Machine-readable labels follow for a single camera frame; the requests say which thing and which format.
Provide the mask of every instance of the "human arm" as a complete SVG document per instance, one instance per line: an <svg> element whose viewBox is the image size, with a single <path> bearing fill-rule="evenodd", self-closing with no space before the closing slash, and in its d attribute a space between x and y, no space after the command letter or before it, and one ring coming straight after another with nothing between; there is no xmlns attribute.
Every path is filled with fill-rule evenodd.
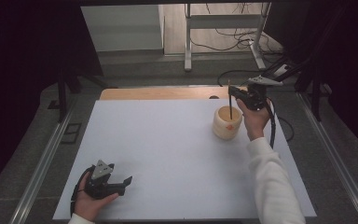
<svg viewBox="0 0 358 224"><path fill-rule="evenodd" d="M247 146L251 162L249 169L255 180L255 203L263 224L305 223L289 175L278 155L264 137L263 130L269 113L249 110L237 100L243 112L245 127L251 143Z"/></svg>
<svg viewBox="0 0 358 224"><path fill-rule="evenodd" d="M72 215L69 224L90 224L98 216L100 210L107 204L111 203L118 197L118 194L109 195L103 199L95 200L91 198L83 189L86 186L87 177L90 172L86 173L80 181L80 191L76 196L75 212Z"/></svg>

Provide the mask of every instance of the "person's left hand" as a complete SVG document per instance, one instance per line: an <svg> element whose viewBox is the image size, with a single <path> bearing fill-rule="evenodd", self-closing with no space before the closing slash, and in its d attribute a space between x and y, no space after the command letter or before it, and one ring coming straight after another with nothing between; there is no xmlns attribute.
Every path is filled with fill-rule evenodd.
<svg viewBox="0 0 358 224"><path fill-rule="evenodd" d="M94 221L94 219L98 216L98 213L100 212L101 208L111 203L114 199L118 198L118 193L111 194L100 200L95 200L91 198L84 191L86 181L89 175L90 172L86 173L83 179L80 181L80 191L77 193L76 197L75 213L88 221Z"/></svg>

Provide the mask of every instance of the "long sleeve shirt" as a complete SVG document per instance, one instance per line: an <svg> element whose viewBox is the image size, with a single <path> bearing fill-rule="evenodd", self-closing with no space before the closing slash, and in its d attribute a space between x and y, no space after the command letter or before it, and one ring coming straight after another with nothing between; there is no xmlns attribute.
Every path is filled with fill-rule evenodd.
<svg viewBox="0 0 358 224"><path fill-rule="evenodd" d="M305 223L289 174L278 153L264 137L252 141L247 149L249 169L255 179L255 204L263 224Z"/></svg>

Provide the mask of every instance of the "hand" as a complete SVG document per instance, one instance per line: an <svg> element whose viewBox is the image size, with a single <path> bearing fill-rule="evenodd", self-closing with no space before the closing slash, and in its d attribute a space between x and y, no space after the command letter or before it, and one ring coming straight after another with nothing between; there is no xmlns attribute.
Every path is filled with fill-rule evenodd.
<svg viewBox="0 0 358 224"><path fill-rule="evenodd" d="M114 199L118 197L118 193L109 195L101 200L95 200L91 198L83 189L86 186L87 177L90 175L90 172L86 173L83 179L80 181L79 191L76 197L75 213L85 218L88 221L94 221L98 216L101 208L105 205L111 203Z"/></svg>
<svg viewBox="0 0 358 224"><path fill-rule="evenodd" d="M264 137L264 128L269 122L269 112L266 108L258 111L250 110L241 99L237 99L237 105L243 113L248 137L251 141L259 137Z"/></svg>

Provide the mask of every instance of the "gray carpet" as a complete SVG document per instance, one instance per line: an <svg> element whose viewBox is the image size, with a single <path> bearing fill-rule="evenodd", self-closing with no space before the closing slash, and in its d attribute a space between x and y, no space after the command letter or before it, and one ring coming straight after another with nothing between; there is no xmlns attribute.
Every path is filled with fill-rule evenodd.
<svg viewBox="0 0 358 224"><path fill-rule="evenodd" d="M119 88L216 85L217 77L228 70L255 70L255 62L250 55L197 56L190 73L184 71L184 62L180 57L170 58L155 54L100 55L100 62L103 66L104 77L98 77L98 79ZM230 79L233 84L241 84L247 77L255 75L257 73L229 74L222 78L222 83L227 83ZM79 136L76 139L75 136L67 134L62 138L62 143L38 191L26 223L56 223L51 220L52 216L87 128L93 105L103 90L83 77L79 80L83 87L82 92L68 94L69 100L77 98L70 124L74 125L72 127L81 124ZM278 116L287 119L295 131L289 147L318 215L316 218L308 219L307 222L358 223L358 213L351 198L341 184L336 170L293 91L292 85L295 80L295 77L285 80L285 87L271 89L268 95L275 103ZM48 109L50 102L57 99L56 85L42 92L41 103L34 121L6 169L0 175L0 223L9 222L45 145L57 125L58 110ZM358 183L357 138L337 118L325 98L321 100L321 115L326 130L331 134L339 153ZM290 127L283 121L281 124L285 136L291 136L293 132ZM249 220L245 223L258 223L258 220Z"/></svg>

